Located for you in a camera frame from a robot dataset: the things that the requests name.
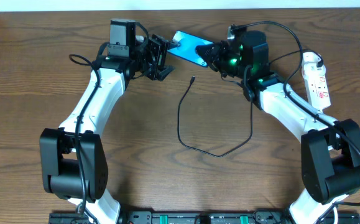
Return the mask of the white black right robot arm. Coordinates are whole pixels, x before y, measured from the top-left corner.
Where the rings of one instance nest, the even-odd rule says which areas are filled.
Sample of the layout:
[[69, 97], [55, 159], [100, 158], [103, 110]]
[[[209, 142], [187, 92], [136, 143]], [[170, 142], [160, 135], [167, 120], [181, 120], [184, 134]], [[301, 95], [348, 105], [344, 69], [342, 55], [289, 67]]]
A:
[[308, 95], [303, 99], [271, 69], [267, 37], [252, 24], [231, 26], [227, 40], [199, 45], [195, 51], [223, 77], [239, 78], [247, 100], [300, 141], [304, 189], [289, 206], [287, 221], [320, 223], [346, 205], [347, 197], [360, 189], [360, 128], [351, 119], [338, 121], [324, 114], [330, 100], [322, 57], [298, 50], [297, 69]]

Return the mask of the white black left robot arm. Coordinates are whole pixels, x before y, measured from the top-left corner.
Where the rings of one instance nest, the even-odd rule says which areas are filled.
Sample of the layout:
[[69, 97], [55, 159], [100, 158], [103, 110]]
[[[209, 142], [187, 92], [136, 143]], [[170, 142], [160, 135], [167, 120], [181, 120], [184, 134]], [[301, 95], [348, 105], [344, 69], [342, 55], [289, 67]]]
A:
[[108, 163], [101, 136], [118, 99], [136, 73], [164, 80], [173, 70], [165, 65], [177, 43], [144, 30], [130, 19], [111, 19], [109, 41], [91, 61], [78, 54], [69, 59], [90, 68], [90, 82], [75, 109], [57, 129], [40, 135], [44, 190], [76, 206], [73, 213], [51, 213], [49, 223], [119, 223], [120, 203], [107, 187]]

